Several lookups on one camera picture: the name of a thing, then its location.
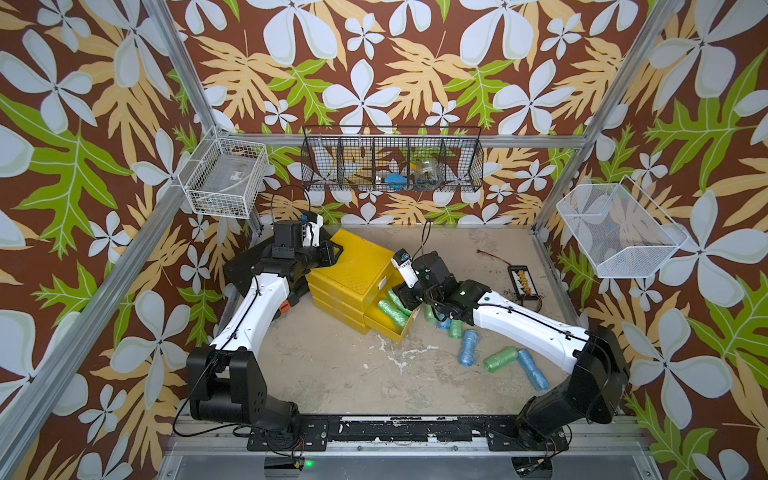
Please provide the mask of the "green trash bag roll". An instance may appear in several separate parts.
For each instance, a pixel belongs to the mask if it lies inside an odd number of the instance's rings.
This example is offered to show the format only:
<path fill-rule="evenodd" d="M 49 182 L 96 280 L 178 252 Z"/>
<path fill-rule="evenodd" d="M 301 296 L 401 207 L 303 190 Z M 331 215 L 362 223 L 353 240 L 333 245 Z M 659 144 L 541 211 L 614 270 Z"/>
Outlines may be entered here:
<path fill-rule="evenodd" d="M 410 316 L 400 312 L 389 300 L 381 299 L 377 308 L 393 322 L 397 331 L 401 332 L 408 324 Z"/>
<path fill-rule="evenodd" d="M 518 359 L 518 350 L 514 347 L 505 348 L 483 362 L 483 366 L 489 373 L 494 373 Z"/>
<path fill-rule="evenodd" d="M 400 300 L 398 295 L 394 292 L 393 289 L 389 289 L 387 291 L 387 298 L 388 300 L 404 315 L 410 316 L 412 314 L 412 311 L 408 309 Z"/>
<path fill-rule="evenodd" d="M 433 323 L 436 321 L 436 317 L 433 311 L 433 308 L 430 305 L 425 304 L 424 307 L 424 317 L 427 322 Z"/>

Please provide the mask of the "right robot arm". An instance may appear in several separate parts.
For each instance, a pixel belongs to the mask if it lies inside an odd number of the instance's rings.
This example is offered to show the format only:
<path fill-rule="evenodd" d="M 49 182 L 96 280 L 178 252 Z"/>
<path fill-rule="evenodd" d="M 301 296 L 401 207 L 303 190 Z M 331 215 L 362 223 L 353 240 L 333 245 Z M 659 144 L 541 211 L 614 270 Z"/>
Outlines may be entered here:
<path fill-rule="evenodd" d="M 567 374 L 558 386 L 531 397 L 515 417 L 511 438 L 525 450 L 542 449 L 580 419 L 609 424 L 629 386 L 630 371 L 616 335 L 550 319 L 474 280 L 459 282 L 435 251 L 412 258 L 394 253 L 403 282 L 395 294 L 408 309 L 423 304 L 438 320 L 458 320 L 501 334 Z"/>

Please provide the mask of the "yellow drawer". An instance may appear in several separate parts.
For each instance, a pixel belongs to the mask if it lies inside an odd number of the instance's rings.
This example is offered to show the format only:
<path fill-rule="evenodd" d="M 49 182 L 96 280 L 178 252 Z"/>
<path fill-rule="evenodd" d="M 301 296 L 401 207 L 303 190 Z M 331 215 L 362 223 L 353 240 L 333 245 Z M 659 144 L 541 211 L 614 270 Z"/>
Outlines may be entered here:
<path fill-rule="evenodd" d="M 400 304 L 397 296 L 384 289 L 366 309 L 363 319 L 365 324 L 384 337 L 400 343 L 410 325 L 420 313 L 420 308 L 408 310 Z"/>

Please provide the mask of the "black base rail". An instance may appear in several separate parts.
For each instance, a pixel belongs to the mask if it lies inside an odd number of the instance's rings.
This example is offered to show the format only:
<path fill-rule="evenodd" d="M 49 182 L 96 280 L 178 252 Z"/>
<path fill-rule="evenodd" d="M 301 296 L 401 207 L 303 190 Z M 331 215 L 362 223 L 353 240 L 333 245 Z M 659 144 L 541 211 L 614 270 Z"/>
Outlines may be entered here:
<path fill-rule="evenodd" d="M 543 397 L 528 401 L 516 415 L 331 415 L 294 410 L 281 424 L 249 425 L 250 451 L 322 452 L 332 443 L 397 445 L 483 442 L 492 452 L 555 454 L 569 448 L 566 426 L 579 415 Z"/>

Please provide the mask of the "black plastic tool case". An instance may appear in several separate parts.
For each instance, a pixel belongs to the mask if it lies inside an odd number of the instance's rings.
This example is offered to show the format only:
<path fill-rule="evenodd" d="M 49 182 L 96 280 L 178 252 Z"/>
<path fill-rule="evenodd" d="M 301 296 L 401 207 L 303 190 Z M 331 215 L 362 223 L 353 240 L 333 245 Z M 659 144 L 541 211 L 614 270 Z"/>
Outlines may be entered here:
<path fill-rule="evenodd" d="M 272 236 L 259 242 L 245 252 L 238 254 L 224 267 L 226 279 L 232 283 L 237 291 L 245 297 L 251 286 L 251 280 L 257 275 L 257 262 L 261 259 L 262 252 L 272 243 Z M 308 282 L 305 278 L 298 282 L 288 282 L 288 303 L 295 306 L 300 298 L 309 292 Z"/>

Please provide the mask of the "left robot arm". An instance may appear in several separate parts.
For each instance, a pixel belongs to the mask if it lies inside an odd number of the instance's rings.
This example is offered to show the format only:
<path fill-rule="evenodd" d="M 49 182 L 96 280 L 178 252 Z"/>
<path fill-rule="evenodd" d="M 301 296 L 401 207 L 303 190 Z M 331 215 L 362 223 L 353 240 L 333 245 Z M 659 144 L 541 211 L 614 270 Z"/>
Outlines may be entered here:
<path fill-rule="evenodd" d="M 187 357 L 194 419 L 296 434 L 298 407 L 268 394 L 258 352 L 272 322 L 309 292 L 306 276 L 335 265 L 342 252 L 324 230 L 323 218 L 307 212 L 275 223 L 271 237 L 225 265 L 244 298 L 219 335 Z"/>

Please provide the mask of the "yellow plastic drawer cabinet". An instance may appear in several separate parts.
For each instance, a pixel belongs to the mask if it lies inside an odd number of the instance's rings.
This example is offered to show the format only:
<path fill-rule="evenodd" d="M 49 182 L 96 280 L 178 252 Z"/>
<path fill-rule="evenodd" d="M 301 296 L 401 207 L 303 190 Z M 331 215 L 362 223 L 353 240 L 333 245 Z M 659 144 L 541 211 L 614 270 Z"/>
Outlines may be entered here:
<path fill-rule="evenodd" d="M 403 282 L 391 262 L 393 252 L 347 230 L 332 241 L 343 247 L 336 264 L 307 275 L 315 306 L 362 334 L 375 330 L 400 341 L 402 329 L 378 308 L 387 291 Z"/>

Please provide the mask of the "white mesh basket right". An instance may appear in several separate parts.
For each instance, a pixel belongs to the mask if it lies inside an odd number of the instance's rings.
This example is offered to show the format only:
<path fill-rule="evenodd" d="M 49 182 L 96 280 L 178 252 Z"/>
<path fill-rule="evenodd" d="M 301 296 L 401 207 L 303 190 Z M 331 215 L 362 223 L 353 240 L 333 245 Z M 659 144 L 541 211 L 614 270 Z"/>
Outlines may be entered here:
<path fill-rule="evenodd" d="M 688 239 L 685 228 L 628 176 L 617 183 L 584 180 L 556 209 L 601 279 L 650 277 Z"/>

